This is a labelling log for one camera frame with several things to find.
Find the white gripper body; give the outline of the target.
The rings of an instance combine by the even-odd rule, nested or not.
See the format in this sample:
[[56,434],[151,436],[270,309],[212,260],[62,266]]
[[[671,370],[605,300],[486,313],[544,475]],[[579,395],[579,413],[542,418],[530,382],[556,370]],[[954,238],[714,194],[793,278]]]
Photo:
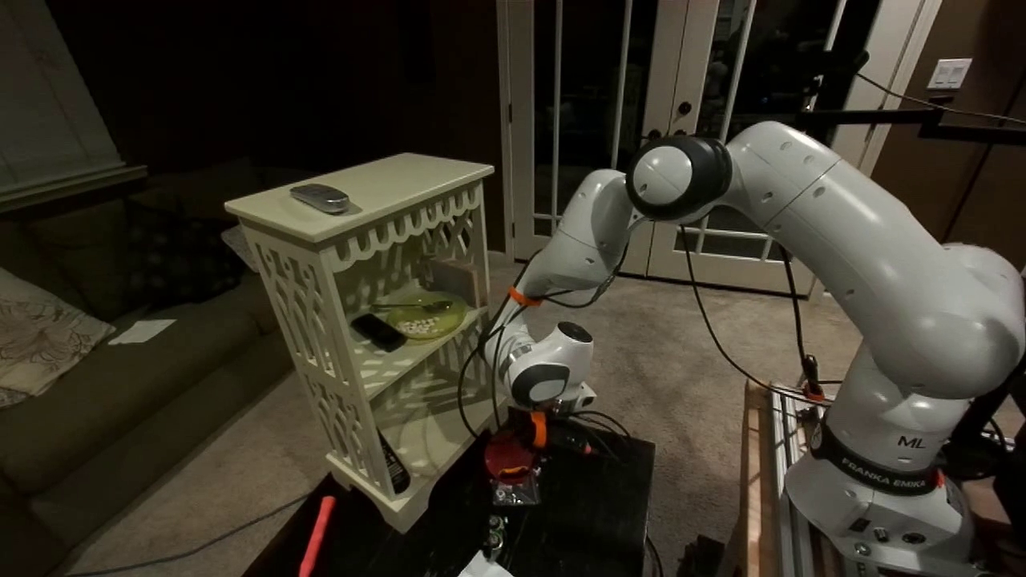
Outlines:
[[592,335],[579,323],[556,321],[542,340],[533,340],[522,321],[511,321],[484,340],[484,359],[512,408],[582,409],[597,401],[582,382]]

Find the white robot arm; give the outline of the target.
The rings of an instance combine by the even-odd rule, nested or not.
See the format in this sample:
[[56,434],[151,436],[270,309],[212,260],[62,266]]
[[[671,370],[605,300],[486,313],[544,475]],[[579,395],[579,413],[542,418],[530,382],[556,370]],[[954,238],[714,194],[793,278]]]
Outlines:
[[600,291],[640,217],[735,208],[801,260],[860,330],[837,398],[786,472],[786,497],[837,554],[918,577],[979,577],[965,494],[940,468],[972,401],[1022,359],[1022,272],[975,242],[937,239],[915,210],[783,122],[727,140],[693,135],[592,171],[484,334],[516,408],[577,408],[592,335],[565,321],[533,335],[522,310]]

